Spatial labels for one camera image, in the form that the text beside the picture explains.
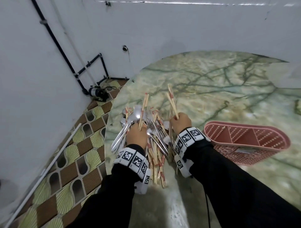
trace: floor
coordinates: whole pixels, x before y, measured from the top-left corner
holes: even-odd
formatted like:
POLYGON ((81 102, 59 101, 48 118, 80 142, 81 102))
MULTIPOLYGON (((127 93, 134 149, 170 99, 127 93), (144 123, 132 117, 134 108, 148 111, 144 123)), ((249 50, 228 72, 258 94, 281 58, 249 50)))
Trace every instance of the floor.
MULTIPOLYGON (((106 175, 104 162, 106 124, 112 103, 125 83, 125 80, 107 79, 102 87, 115 86, 116 89, 106 89, 109 93, 106 102, 92 101, 89 104, 75 123, 75 127, 79 123, 82 126, 11 227, 66 227, 76 218, 87 198, 98 192, 106 175)), ((70 137, 71 132, 72 130, 62 141, 59 149, 70 137)))

